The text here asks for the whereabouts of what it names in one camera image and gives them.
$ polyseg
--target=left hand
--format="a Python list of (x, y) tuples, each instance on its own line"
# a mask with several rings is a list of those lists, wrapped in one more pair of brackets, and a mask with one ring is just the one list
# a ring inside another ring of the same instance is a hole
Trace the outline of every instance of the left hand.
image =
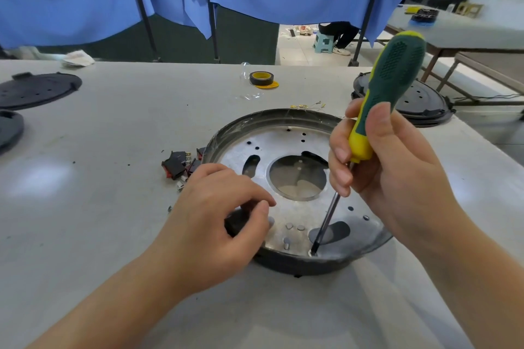
[[(255, 203), (249, 221), (230, 237), (224, 219), (238, 206)], [(243, 269), (269, 231), (273, 197), (249, 177), (221, 164), (203, 164), (189, 178), (166, 224), (148, 248), (173, 290), (182, 298), (206, 290)]]

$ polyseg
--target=tile floor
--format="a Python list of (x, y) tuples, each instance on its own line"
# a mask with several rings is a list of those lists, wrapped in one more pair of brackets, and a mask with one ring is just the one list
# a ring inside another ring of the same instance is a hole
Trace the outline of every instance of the tile floor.
[[(338, 54), (316, 54), (313, 49), (315, 36), (301, 36), (291, 37), (288, 28), (293, 25), (281, 25), (280, 35), (277, 43), (277, 57), (276, 65), (301, 65), (301, 66), (347, 66), (351, 56), (341, 56)], [(379, 39), (391, 38), (386, 32), (383, 32)], [(347, 47), (351, 53), (356, 48), (356, 41), (350, 43)], [(371, 48), (369, 43), (363, 43), (361, 53), (358, 57), (360, 67), (363, 72), (369, 71), (373, 62), (378, 57), (380, 50), (383, 48), (378, 43), (375, 43)], [(424, 61), (426, 66), (431, 56), (428, 54)], [(440, 75), (445, 75), (449, 67), (453, 64), (453, 58), (440, 58), (433, 72)], [(489, 97), (496, 94), (513, 94), (514, 91), (505, 88), (494, 80), (489, 79), (483, 74), (479, 74), (474, 70), (459, 65), (455, 72), (451, 75), (449, 81), (457, 84), (470, 94)], [(436, 88), (439, 81), (431, 77), (427, 84)], [(442, 94), (450, 97), (461, 97), (451, 88), (445, 86), (442, 89)], [(465, 121), (469, 126), (473, 127), (488, 141), (496, 145), (507, 155), (512, 157), (515, 161), (524, 166), (524, 122), (520, 121), (520, 112), (524, 107), (508, 107), (508, 106), (494, 106), (494, 107), (456, 107), (456, 115)]]

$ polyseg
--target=round metal disc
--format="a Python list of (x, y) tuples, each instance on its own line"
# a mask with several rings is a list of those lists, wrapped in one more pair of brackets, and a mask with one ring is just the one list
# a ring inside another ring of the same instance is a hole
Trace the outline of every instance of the round metal disc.
[[(359, 96), (364, 96), (370, 84), (370, 73), (360, 74), (353, 83)], [(449, 113), (449, 107), (436, 90), (421, 81), (415, 80), (399, 99), (395, 107), (406, 117), (431, 119)]]
[[(327, 159), (329, 136), (339, 121), (309, 110), (265, 110), (223, 127), (207, 145), (204, 163), (249, 175), (277, 201), (269, 211), (274, 223), (255, 257), (261, 264), (292, 275), (329, 273), (391, 238), (352, 193), (340, 200), (317, 255), (308, 254), (335, 194)], [(246, 209), (234, 212), (226, 219), (228, 232), (237, 234), (248, 218)]]
[(23, 133), (23, 117), (13, 112), (0, 110), (0, 155), (16, 145)]
[(12, 111), (37, 107), (78, 90), (82, 79), (74, 74), (16, 74), (0, 83), (0, 108)]

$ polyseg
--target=hand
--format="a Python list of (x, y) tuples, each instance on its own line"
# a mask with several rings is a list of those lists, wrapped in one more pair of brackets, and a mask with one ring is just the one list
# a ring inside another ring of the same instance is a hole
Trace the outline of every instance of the hand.
[[(236, 207), (256, 203), (236, 237), (224, 219)], [(189, 178), (166, 224), (146, 253), (183, 297), (206, 290), (243, 269), (269, 231), (273, 197), (249, 177), (221, 164), (203, 164)]]
[(442, 246), (456, 224), (469, 221), (455, 200), (439, 159), (424, 136), (390, 104), (371, 108), (366, 134), (375, 154), (355, 165), (347, 162), (348, 137), (362, 99), (354, 100), (333, 130), (329, 154), (330, 182), (344, 197), (353, 188), (389, 231), (414, 253)]

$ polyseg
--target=sneaker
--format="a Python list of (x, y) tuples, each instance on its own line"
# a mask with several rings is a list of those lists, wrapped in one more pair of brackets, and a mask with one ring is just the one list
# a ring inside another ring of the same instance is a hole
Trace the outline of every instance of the sneaker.
[(351, 55), (351, 51), (349, 51), (348, 49), (346, 48), (337, 48), (337, 47), (334, 47), (333, 48), (333, 52), (335, 54), (340, 54), (340, 55), (346, 55), (346, 56), (350, 56)]

